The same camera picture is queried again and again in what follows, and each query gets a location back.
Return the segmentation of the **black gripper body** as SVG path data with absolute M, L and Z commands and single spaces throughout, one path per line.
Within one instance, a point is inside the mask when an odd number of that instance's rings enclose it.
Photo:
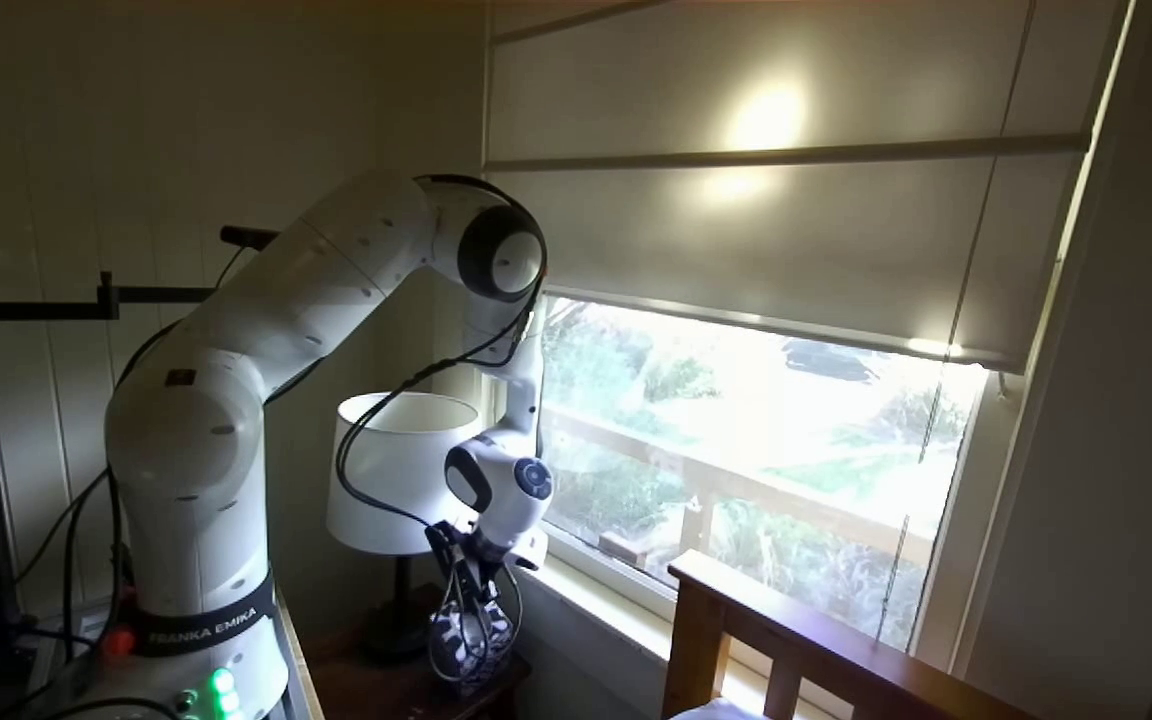
M 471 584 L 492 584 L 504 568 L 504 551 L 482 541 L 482 530 L 458 530 L 454 524 L 440 520 L 425 529 L 428 549 L 442 577 L 464 577 Z

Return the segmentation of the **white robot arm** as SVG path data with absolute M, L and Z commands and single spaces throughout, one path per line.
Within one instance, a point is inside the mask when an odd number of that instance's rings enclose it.
M 430 524 L 448 572 L 430 657 L 471 684 L 510 657 L 494 572 L 551 498 L 540 461 L 546 277 L 534 215 L 477 175 L 355 175 L 162 326 L 116 378 L 104 455 L 129 520 L 132 597 L 83 704 L 112 720 L 267 720 L 289 691 L 267 551 L 267 409 L 417 271 L 464 291 L 458 361 L 504 378 L 494 422 L 437 455 L 477 511 Z

